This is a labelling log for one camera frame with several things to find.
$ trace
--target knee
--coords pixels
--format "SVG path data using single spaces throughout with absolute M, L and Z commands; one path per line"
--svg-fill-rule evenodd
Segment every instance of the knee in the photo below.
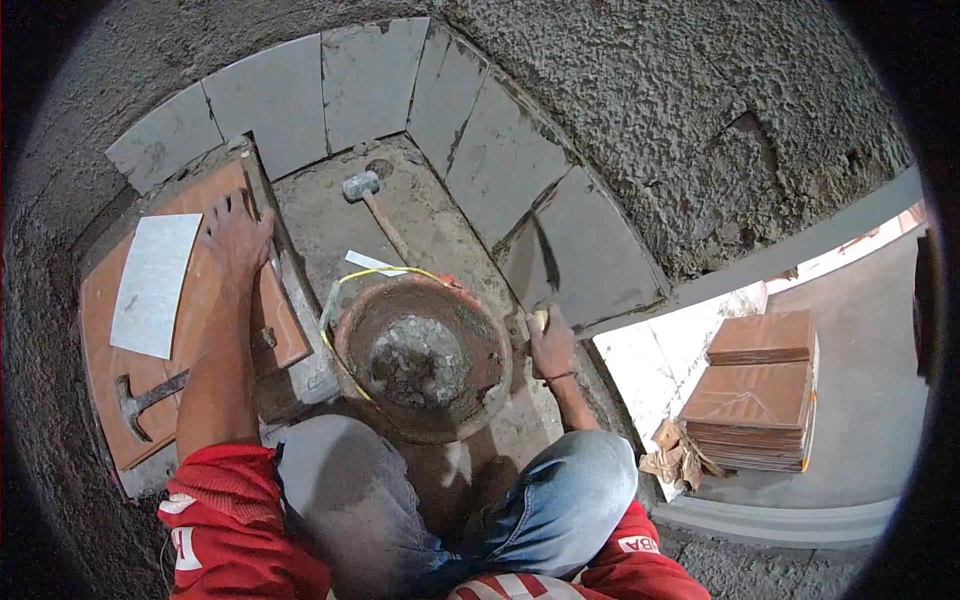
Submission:
M 376 478 L 405 469 L 386 440 L 356 419 L 322 415 L 292 425 L 280 437 L 277 474 L 290 506 L 299 513 L 329 499 L 345 481 Z
M 280 436 L 285 447 L 328 446 L 343 439 L 369 440 L 376 444 L 380 436 L 359 420 L 342 415 L 320 415 L 302 420 Z
M 572 431 L 563 444 L 564 478 L 589 483 L 611 503 L 626 507 L 636 495 L 636 460 L 630 444 L 609 431 Z

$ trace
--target gray wall tile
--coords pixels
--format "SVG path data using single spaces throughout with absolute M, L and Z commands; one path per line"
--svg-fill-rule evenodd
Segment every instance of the gray wall tile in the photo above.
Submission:
M 497 261 L 527 310 L 556 302 L 571 325 L 589 324 L 660 298 L 646 249 L 624 223 L 612 198 L 582 167 L 573 167 L 538 212 L 560 269 L 550 293 L 543 254 L 529 221 Z
M 446 175 L 450 195 L 488 250 L 569 166 L 564 148 L 541 133 L 549 130 L 536 109 L 501 77 L 488 73 Z
M 133 188 L 146 194 L 186 163 L 224 143 L 199 82 L 154 108 L 109 148 Z
M 487 61 L 437 21 L 417 72 L 407 132 L 443 178 L 487 74 Z
M 226 139 L 253 131 L 270 180 L 325 157 L 321 34 L 301 37 L 204 78 Z
M 321 34 L 330 152 L 406 129 L 429 22 L 394 19 Z

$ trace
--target red jacket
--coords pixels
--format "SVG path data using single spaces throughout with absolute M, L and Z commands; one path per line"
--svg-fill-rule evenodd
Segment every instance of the red jacket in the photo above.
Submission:
M 275 452 L 256 445 L 215 445 L 190 455 L 167 484 L 158 515 L 177 550 L 173 598 L 317 598 L 330 588 L 326 567 L 283 537 Z M 448 596 L 474 600 L 538 597 L 709 598 L 659 551 L 657 530 L 633 503 L 590 562 L 581 584 L 539 575 L 484 575 Z

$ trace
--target tile stack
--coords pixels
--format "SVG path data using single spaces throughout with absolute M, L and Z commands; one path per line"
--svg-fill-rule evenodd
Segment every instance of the tile stack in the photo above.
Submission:
M 680 413 L 718 465 L 803 472 L 813 446 L 819 346 L 808 310 L 727 319 Z

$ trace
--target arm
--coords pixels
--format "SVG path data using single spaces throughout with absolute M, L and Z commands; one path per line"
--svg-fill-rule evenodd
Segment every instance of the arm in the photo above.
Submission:
M 526 321 L 534 364 L 543 373 L 543 379 L 557 399 L 566 428 L 572 431 L 599 429 L 600 425 L 587 407 L 570 369 L 573 346 L 577 340 L 560 313 L 560 308 L 556 304 L 550 306 L 546 331 L 540 329 L 533 315 L 527 315 Z
M 707 590 L 660 553 L 660 537 L 634 502 L 581 576 L 585 588 L 621 600 L 709 600 Z
M 283 535 L 275 452 L 259 442 L 250 306 L 272 213 L 251 218 L 238 190 L 205 214 L 200 242 L 223 276 L 177 416 L 180 468 L 157 515 L 177 565 L 174 598 L 325 598 L 326 568 Z
M 253 280 L 267 261 L 273 213 L 256 223 L 240 190 L 204 213 L 200 242 L 222 275 L 206 318 L 200 355 L 190 367 L 177 415 L 177 458 L 227 442 L 260 443 L 253 405 L 250 305 Z

